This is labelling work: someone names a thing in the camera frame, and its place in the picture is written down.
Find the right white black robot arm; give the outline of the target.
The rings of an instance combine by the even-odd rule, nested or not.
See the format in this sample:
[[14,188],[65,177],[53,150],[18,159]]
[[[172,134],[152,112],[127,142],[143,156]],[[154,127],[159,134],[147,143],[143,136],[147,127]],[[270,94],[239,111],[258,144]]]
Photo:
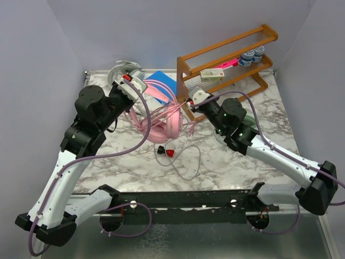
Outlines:
[[259,129],[244,124],[246,110],[236,98],[227,98],[218,105],[212,95],[193,97],[195,110],[203,113],[226,145],[235,152],[258,159],[293,180],[292,183],[257,184],[247,198],[248,206],[260,211],[266,205],[301,205],[315,215],[324,215],[335,192],[335,165],[318,163],[292,153],[268,140]]

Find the mint green headphones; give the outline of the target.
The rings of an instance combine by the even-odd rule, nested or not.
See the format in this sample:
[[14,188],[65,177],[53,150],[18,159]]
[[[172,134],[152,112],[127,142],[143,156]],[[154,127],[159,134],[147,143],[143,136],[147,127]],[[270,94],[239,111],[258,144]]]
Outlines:
[[[248,127],[254,128],[256,130],[258,129],[255,118],[251,115],[246,115],[243,123]],[[213,136],[219,143],[224,143],[225,136],[221,136],[216,129],[213,130]]]

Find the pink grey headphones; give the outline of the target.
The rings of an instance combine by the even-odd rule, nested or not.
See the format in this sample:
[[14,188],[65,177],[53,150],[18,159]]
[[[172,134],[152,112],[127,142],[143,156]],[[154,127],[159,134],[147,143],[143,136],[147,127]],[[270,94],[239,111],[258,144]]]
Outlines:
[[[144,81],[149,89],[153,81]],[[142,134],[149,133],[147,140],[154,144],[163,144],[170,139],[176,139],[183,127],[183,114],[181,104],[177,101],[172,91],[167,88],[172,97],[166,105],[163,105],[150,113],[151,122],[148,118],[139,120],[133,108],[125,114],[126,120]]]

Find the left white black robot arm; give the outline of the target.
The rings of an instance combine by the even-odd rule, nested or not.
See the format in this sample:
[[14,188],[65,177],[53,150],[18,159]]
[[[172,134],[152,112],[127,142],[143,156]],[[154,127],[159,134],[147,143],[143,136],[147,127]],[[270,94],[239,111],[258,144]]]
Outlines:
[[17,216],[15,224],[45,244],[61,247],[76,228],[95,213],[113,213],[119,199],[109,187],[95,190],[83,200],[68,205],[68,200],[101,145],[105,132],[124,111],[134,105],[138,95],[126,83],[112,87],[105,95],[97,85],[84,87],[75,101],[77,116],[65,131],[53,173],[32,209]]

